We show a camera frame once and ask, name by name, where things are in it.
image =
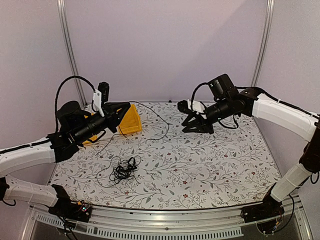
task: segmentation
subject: lavender wall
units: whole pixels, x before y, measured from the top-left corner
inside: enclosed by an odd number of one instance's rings
[[[66,1],[79,73],[109,82],[111,101],[190,98],[223,73],[249,85],[266,7],[266,0]],[[212,94],[204,88],[198,99]]]
[[[60,27],[57,1],[2,0],[0,7],[0,149],[37,140],[55,129],[54,99],[60,82],[71,74]],[[73,82],[60,105],[77,100]],[[54,165],[39,165],[14,175],[45,184]],[[17,240],[27,203],[0,202],[0,239]]]
[[[270,38],[258,86],[284,101],[320,113],[320,1],[275,1]],[[259,127],[282,174],[302,155],[306,142],[266,121]],[[320,239],[319,185],[307,181],[299,195],[314,239]]]

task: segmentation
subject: wire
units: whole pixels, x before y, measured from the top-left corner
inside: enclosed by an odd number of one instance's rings
[[[237,129],[237,128],[239,128],[239,124],[238,124],[238,122],[237,122],[237,120],[236,120],[236,118],[235,118],[235,115],[233,115],[232,117],[233,117],[233,121],[234,121],[235,126],[226,126],[226,125],[224,125],[221,121],[218,121],[218,123],[219,123],[222,127],[226,128],[226,129]]]
[[[191,111],[194,110],[194,100],[195,100],[195,96],[196,96],[196,92],[198,91],[198,89],[204,85],[208,85],[209,83],[208,82],[203,82],[203,83],[200,83],[198,86],[196,86],[196,88],[193,90],[193,93],[192,93],[192,96],[191,96]]]
[[[162,121],[164,121],[164,122],[167,124],[167,126],[168,126],[168,128],[166,129],[165,134],[164,134],[162,137],[157,138],[157,139],[149,138],[149,139],[147,139],[146,141],[149,141],[149,140],[158,141],[158,140],[161,140],[161,139],[163,139],[164,137],[167,136],[167,134],[168,134],[168,132],[169,132],[169,129],[170,129],[170,125],[169,125],[169,123],[168,123],[166,120],[164,120],[164,119],[163,119],[158,113],[156,113],[151,107],[148,107],[148,106],[142,104],[141,102],[138,102],[138,101],[129,101],[129,102],[130,102],[130,103],[140,104],[141,106],[144,106],[145,108],[151,110],[155,115],[157,115],[158,118],[160,118]]]
[[[38,146],[38,145],[41,145],[41,144],[46,144],[48,142],[50,142],[50,139],[33,142],[31,144],[24,144],[24,145],[20,145],[20,146],[15,146],[15,147],[8,148],[8,149],[0,151],[0,154],[6,154],[6,153],[9,153],[9,152],[13,152],[13,151],[19,150],[19,149],[25,149],[25,148],[34,147],[34,146]]]
[[[295,105],[293,105],[293,104],[291,104],[291,103],[288,103],[288,102],[282,101],[282,100],[280,100],[280,99],[277,99],[276,97],[272,96],[270,93],[266,92],[265,90],[263,90],[263,89],[260,88],[260,87],[257,87],[257,86],[236,86],[236,88],[237,88],[237,89],[252,88],[252,89],[259,90],[260,92],[262,92],[263,94],[267,95],[269,98],[271,98],[272,100],[274,100],[274,101],[276,101],[276,102],[278,102],[278,103],[280,103],[280,104],[286,105],[286,106],[288,106],[288,107],[290,107],[290,108],[293,108],[293,109],[296,109],[296,110],[299,110],[299,111],[301,111],[301,112],[303,112],[303,113],[305,113],[305,114],[307,114],[307,115],[309,115],[309,116],[311,116],[311,117],[314,117],[314,118],[317,119],[317,120],[320,120],[319,115],[316,116],[316,115],[312,114],[311,112],[308,112],[308,111],[306,111],[306,110],[304,110],[304,109],[302,109],[302,108],[300,108],[300,107],[298,107],[298,106],[295,106]]]
[[[91,101],[91,109],[92,111],[94,111],[95,113],[97,113],[98,111],[94,109],[94,100],[92,99]]]
[[[61,218],[60,216],[57,215],[57,217],[63,222],[63,228],[64,228],[64,235],[69,239],[72,240],[72,238],[68,235],[67,233],[67,228],[69,229],[70,233],[72,234],[72,236],[74,237],[75,240],[78,240],[77,236],[75,235],[74,231],[72,231],[72,229],[70,228],[70,223],[65,219],[65,218]]]
[[[92,143],[92,144],[95,144],[95,143],[98,142],[104,135],[106,135],[106,133],[107,133],[107,132],[106,132],[105,130],[103,130],[102,133],[101,133],[101,135],[98,136],[98,138],[97,138],[96,140],[93,140],[93,141],[92,141],[91,139],[87,139],[87,141],[90,142],[90,143]]]
[[[136,162],[136,157],[140,158],[139,163]],[[110,182],[114,182],[113,185],[110,186],[104,186],[100,183],[99,181],[99,174],[107,169],[110,168],[113,159],[118,158],[120,159],[120,161],[118,162],[118,165],[116,167],[113,168],[112,173],[109,176],[109,180]],[[98,184],[103,187],[103,188],[112,188],[113,186],[119,184],[121,182],[121,180],[131,180],[131,179],[135,179],[137,183],[139,183],[135,177],[135,171],[138,168],[138,165],[141,163],[142,159],[139,155],[135,156],[135,157],[130,157],[129,160],[121,160],[121,158],[119,156],[114,156],[108,167],[103,168],[102,170],[100,170],[95,178],[96,181],[98,182]]]
[[[8,205],[8,206],[10,206],[10,207],[14,207],[14,206],[17,204],[16,200],[13,200],[13,203],[12,203],[12,204],[11,204],[11,203],[7,203],[4,199],[2,199],[2,202],[3,202],[5,205]]]
[[[276,231],[274,232],[274,234],[280,232],[281,230],[283,230],[283,229],[290,223],[292,217],[294,216],[294,213],[295,213],[295,200],[294,200],[294,198],[293,198],[290,194],[289,194],[289,197],[290,197],[291,200],[292,200],[292,213],[291,213],[291,215],[290,215],[290,217],[289,217],[289,220],[285,223],[285,225],[284,225],[282,228],[276,230]]]
[[[106,149],[106,147],[110,144],[110,142],[114,139],[114,137],[115,137],[116,135],[124,135],[125,137],[127,136],[127,135],[122,134],[122,133],[115,133],[115,134],[113,134],[112,137],[110,138],[109,142],[96,154],[96,156],[99,155],[103,150]]]
[[[55,100],[54,100],[54,115],[55,115],[55,131],[54,133],[56,134],[59,130],[59,125],[58,125],[58,117],[57,117],[57,111],[58,111],[58,97],[59,97],[59,93],[60,90],[62,88],[62,86],[69,80],[71,79],[80,79],[84,82],[86,82],[93,90],[93,92],[95,91],[95,87],[93,86],[93,84],[88,81],[87,79],[85,79],[82,76],[77,76],[77,75],[73,75],[73,76],[69,76],[67,77],[65,80],[63,80],[63,82],[60,84],[60,86],[58,87],[58,90],[56,91],[56,95],[55,95]]]
[[[318,182],[318,180],[319,180],[319,172],[317,172],[317,176],[316,176],[315,181],[313,181],[312,175],[310,176],[310,181],[311,181],[312,184],[316,184]]]

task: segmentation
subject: floral patterned surface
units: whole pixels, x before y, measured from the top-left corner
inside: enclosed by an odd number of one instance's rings
[[[51,183],[62,185],[74,200],[84,199],[95,205],[168,210],[260,201],[280,178],[251,117],[236,117],[238,129],[216,123],[212,135],[183,133],[181,123],[186,115],[177,110],[176,103],[145,104],[169,123],[166,137],[150,140],[163,136],[168,126],[136,104],[142,132],[127,138],[116,135],[111,141],[112,134],[108,133],[98,143],[82,147],[72,159],[57,164]],[[223,123],[232,125],[232,118]],[[109,179],[112,166],[119,160],[115,156],[123,160],[140,156],[141,162],[136,179],[109,187],[114,184]]]

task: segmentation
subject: yellow object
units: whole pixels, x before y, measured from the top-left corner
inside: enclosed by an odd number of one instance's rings
[[[140,116],[134,104],[131,104],[131,107],[124,115],[118,128],[119,133],[122,134],[132,134],[142,131]]]
[[[97,135],[94,135],[93,137],[89,138],[91,141],[95,141],[97,140]],[[89,141],[84,141],[83,144],[86,144],[86,145],[89,145],[89,144],[92,144],[91,142]]]

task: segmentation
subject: vented metal rail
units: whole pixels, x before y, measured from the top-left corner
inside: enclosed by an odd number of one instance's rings
[[[303,240],[311,240],[308,221],[298,195],[295,218]],[[292,211],[292,200],[283,201],[285,215]],[[95,206],[89,223],[74,222],[75,233],[112,240],[220,240],[243,236],[245,223],[240,217],[241,206],[201,210],[134,210]],[[32,229],[39,221],[63,229],[58,217],[48,213],[46,207],[31,206],[23,232],[23,240],[30,240]]]

